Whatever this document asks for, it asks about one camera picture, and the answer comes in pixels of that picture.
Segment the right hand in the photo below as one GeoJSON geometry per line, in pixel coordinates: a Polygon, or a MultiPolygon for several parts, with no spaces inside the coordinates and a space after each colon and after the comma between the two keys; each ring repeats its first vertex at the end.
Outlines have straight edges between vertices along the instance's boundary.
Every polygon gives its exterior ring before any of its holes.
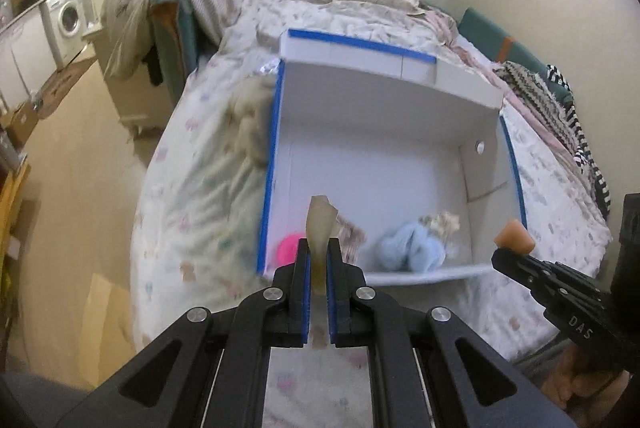
{"type": "Polygon", "coordinates": [[[577,427],[599,426],[631,380],[626,370],[587,370],[589,365],[589,354],[570,342],[540,387],[577,427]]]}

